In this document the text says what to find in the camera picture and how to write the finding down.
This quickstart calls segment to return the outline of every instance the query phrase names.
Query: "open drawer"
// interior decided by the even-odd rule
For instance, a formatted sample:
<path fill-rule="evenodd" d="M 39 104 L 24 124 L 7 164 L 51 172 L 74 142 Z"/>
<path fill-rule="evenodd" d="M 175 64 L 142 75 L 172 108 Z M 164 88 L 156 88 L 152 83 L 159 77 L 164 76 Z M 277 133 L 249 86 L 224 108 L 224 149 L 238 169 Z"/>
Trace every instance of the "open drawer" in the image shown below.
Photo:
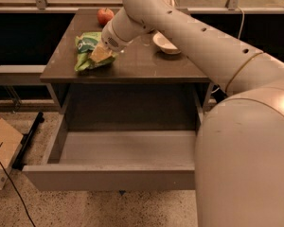
<path fill-rule="evenodd" d="M 194 189 L 193 84 L 72 84 L 39 190 Z"/>

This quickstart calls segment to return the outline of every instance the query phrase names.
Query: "speckled floor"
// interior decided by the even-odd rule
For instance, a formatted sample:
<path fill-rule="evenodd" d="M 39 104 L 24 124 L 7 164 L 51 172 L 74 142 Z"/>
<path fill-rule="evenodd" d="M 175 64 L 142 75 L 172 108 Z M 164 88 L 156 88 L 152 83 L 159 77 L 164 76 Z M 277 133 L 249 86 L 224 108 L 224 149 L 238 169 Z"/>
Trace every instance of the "speckled floor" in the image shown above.
<path fill-rule="evenodd" d="M 0 114 L 19 132 L 27 133 L 37 112 Z M 28 165 L 41 162 L 57 118 L 55 112 L 44 112 L 45 122 L 27 152 Z M 21 171 L 12 170 L 10 176 L 37 227 L 197 226 L 194 191 L 126 192 L 123 196 L 119 192 L 40 192 Z M 10 181 L 0 191 L 1 226 L 32 226 Z"/>

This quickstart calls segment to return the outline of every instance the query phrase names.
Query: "crumpled bag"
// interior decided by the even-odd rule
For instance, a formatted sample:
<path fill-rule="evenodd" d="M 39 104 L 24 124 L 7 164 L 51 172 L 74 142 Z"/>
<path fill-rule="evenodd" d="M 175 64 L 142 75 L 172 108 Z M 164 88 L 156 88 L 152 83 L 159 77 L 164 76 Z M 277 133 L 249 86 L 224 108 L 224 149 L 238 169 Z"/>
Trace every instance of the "crumpled bag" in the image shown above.
<path fill-rule="evenodd" d="M 77 63 L 75 71 L 83 71 L 86 69 L 94 69 L 105 64 L 112 63 L 117 54 L 113 52 L 112 56 L 99 62 L 95 62 L 90 58 L 97 43 L 101 40 L 101 32 L 85 32 L 75 39 L 76 48 L 78 50 Z"/>

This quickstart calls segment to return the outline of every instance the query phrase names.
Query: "terrazzo floor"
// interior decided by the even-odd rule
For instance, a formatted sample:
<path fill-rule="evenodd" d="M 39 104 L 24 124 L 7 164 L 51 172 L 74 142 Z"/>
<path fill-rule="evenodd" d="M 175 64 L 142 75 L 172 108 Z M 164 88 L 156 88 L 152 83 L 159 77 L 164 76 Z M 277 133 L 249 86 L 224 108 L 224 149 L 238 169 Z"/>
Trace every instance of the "terrazzo floor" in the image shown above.
<path fill-rule="evenodd" d="M 14 128 L 27 133 L 37 112 L 0 113 Z M 56 112 L 44 112 L 25 162 L 41 162 L 50 134 L 58 119 Z M 21 193 L 37 227 L 134 227 L 197 226 L 194 191 L 164 192 L 41 192 L 19 170 L 10 177 Z M 0 227 L 27 227 L 29 222 L 10 181 L 0 191 Z"/>

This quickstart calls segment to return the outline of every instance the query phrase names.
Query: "green packet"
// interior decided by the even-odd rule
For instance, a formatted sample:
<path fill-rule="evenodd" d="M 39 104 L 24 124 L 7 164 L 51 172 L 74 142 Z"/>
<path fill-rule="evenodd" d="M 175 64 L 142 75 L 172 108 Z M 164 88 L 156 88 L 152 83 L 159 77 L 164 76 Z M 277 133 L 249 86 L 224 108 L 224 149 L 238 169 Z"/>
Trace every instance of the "green packet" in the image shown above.
<path fill-rule="evenodd" d="M 112 56 L 99 62 L 90 59 L 90 55 L 101 40 L 101 32 L 85 32 L 81 36 L 76 36 L 75 44 L 77 48 L 77 63 L 75 71 L 83 71 L 86 69 L 94 69 L 101 65 L 112 63 L 117 54 L 113 52 Z"/>

